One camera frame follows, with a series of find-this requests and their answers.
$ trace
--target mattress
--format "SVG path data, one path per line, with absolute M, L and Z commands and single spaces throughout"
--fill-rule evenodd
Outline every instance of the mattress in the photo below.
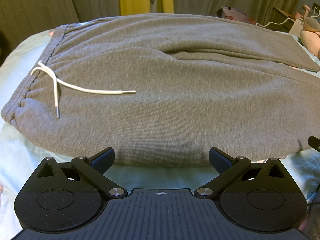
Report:
M 38 60 L 49 40 L 49 31 L 27 38 L 1 66 L 0 109 Z M 304 47 L 303 49 L 320 65 L 316 57 Z M 319 72 L 313 73 L 300 69 L 297 71 L 305 71 L 320 77 Z M 14 127 L 0 119 L 0 185 L 3 186 L 3 192 L 0 195 L 1 240 L 11 239 L 21 230 L 13 209 L 14 199 L 37 165 L 47 156 L 54 157 L 57 162 L 71 160 L 70 157 L 34 146 Z M 311 202 L 320 183 L 320 154 L 313 149 L 308 149 L 288 155 L 281 162 L 300 187 L 307 202 Z M 218 176 L 218 172 L 212 167 L 144 168 L 113 165 L 104 175 L 126 188 L 128 192 L 132 188 L 190 188 L 193 192 Z

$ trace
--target metal screw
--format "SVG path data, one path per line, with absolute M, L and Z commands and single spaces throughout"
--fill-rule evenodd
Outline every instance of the metal screw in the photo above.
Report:
M 213 191 L 210 188 L 201 187 L 197 190 L 197 192 L 202 196 L 208 196 L 208 195 L 211 195 Z
M 124 193 L 123 188 L 119 188 L 119 187 L 115 187 L 112 188 L 111 190 L 109 190 L 109 194 L 113 195 L 113 196 L 120 196 Z

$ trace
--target metal drawstring tip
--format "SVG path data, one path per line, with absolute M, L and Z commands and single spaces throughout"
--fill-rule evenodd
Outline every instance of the metal drawstring tip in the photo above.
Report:
M 56 110 L 57 110 L 57 118 L 59 119 L 60 118 L 60 112 L 59 112 L 59 107 L 58 106 L 56 107 Z
M 130 91 L 122 91 L 122 94 L 135 94 L 136 91 L 135 90 L 130 90 Z

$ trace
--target crosshair symbol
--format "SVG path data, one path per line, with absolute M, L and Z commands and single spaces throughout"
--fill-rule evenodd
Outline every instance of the crosshair symbol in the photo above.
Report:
M 163 196 L 163 195 L 166 194 L 166 193 L 164 193 L 163 191 L 159 191 L 159 192 L 156 193 L 156 194 L 158 194 L 159 196 Z

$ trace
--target drawstring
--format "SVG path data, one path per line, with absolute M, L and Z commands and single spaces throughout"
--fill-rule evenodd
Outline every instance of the drawstring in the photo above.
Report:
M 61 85 L 65 86 L 65 87 L 69 87 L 81 92 L 85 92 L 85 93 L 91 93 L 91 94 L 102 94 L 102 95 L 121 95 L 121 94 L 135 94 L 136 91 L 135 90 L 131 90 L 131 91 L 122 91 L 122 90 L 93 90 L 93 89 L 86 89 L 86 88 L 81 88 L 81 87 L 77 87 L 75 85 L 71 85 L 69 83 L 66 83 L 62 80 L 60 80 L 59 78 L 56 77 L 55 73 L 53 72 L 52 69 L 48 68 L 46 65 L 44 65 L 43 63 L 41 63 L 41 60 L 38 62 L 38 65 L 40 67 L 35 67 L 32 71 L 31 74 L 32 75 L 34 73 L 35 70 L 41 70 L 45 73 L 47 73 L 52 79 L 53 79 L 53 93 L 54 93 L 54 105 L 56 107 L 56 111 L 57 111 L 57 118 L 60 118 L 60 112 L 59 112 L 59 102 L 58 102 L 58 87 L 57 87 L 57 83 L 60 83 Z

